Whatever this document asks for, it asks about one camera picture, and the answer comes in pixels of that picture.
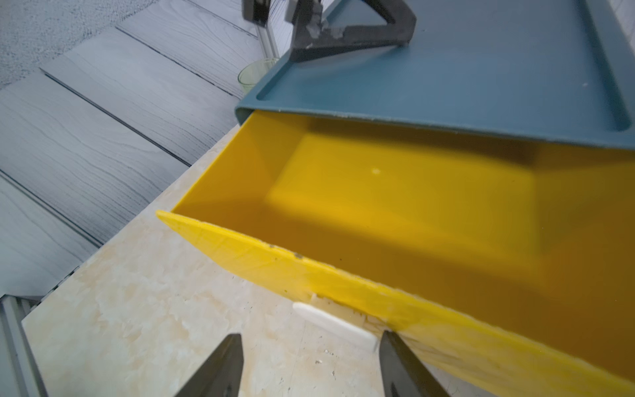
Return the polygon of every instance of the yellow plastic drawer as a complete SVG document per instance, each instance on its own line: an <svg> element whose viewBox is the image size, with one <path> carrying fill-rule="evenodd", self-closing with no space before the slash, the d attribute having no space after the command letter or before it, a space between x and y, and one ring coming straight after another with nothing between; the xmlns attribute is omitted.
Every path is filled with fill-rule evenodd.
<svg viewBox="0 0 635 397"><path fill-rule="evenodd" d="M159 218L501 396L635 395L635 153L254 112Z"/></svg>

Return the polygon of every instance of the blue tray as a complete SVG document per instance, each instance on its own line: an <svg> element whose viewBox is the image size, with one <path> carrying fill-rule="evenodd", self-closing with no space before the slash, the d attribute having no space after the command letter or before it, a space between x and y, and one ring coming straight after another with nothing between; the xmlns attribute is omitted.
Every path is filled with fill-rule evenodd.
<svg viewBox="0 0 635 397"><path fill-rule="evenodd" d="M410 45L285 55L236 107L635 149L635 57L606 0L409 0ZM331 26L380 24L361 0Z"/></svg>

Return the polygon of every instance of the glass cup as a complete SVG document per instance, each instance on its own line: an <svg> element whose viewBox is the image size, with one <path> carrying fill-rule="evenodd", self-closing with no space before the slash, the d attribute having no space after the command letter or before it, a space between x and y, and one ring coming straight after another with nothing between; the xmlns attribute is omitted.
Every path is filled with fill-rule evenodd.
<svg viewBox="0 0 635 397"><path fill-rule="evenodd" d="M247 65L238 74L238 83L243 87L244 93L248 93L251 89L258 84L260 79L265 77L267 72L276 64L278 58L266 58L257 60L252 64Z"/></svg>

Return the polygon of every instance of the beige marble surface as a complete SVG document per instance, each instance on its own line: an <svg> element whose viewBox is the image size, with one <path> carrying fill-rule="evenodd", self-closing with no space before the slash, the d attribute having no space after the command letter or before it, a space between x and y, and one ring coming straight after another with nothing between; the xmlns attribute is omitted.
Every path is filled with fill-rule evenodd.
<svg viewBox="0 0 635 397"><path fill-rule="evenodd" d="M240 396L383 396L377 353L305 322L291 302L225 271L159 221L230 131L51 293L23 326L51 397L173 396L231 332ZM431 368L453 396L489 396Z"/></svg>

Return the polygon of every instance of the black metal bracket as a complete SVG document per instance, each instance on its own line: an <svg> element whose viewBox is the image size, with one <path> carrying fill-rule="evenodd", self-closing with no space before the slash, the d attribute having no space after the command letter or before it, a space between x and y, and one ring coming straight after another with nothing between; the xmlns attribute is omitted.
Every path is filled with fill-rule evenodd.
<svg viewBox="0 0 635 397"><path fill-rule="evenodd" d="M415 32L417 17L403 0L364 0L386 25L328 27L319 0L298 0L289 59L302 62L363 48L404 46Z"/></svg>
<svg viewBox="0 0 635 397"><path fill-rule="evenodd" d="M385 331L379 345L386 397L449 397L417 356L394 332ZM243 374L243 344L232 333L185 383L176 397L237 397Z"/></svg>
<svg viewBox="0 0 635 397"><path fill-rule="evenodd" d="M239 333L230 333L176 397L238 397L242 374L243 341Z"/></svg>
<svg viewBox="0 0 635 397"><path fill-rule="evenodd" d="M384 331L379 365L386 397L450 397L394 332Z"/></svg>
<svg viewBox="0 0 635 397"><path fill-rule="evenodd" d="M243 19L258 26L267 26L271 0L243 0Z"/></svg>

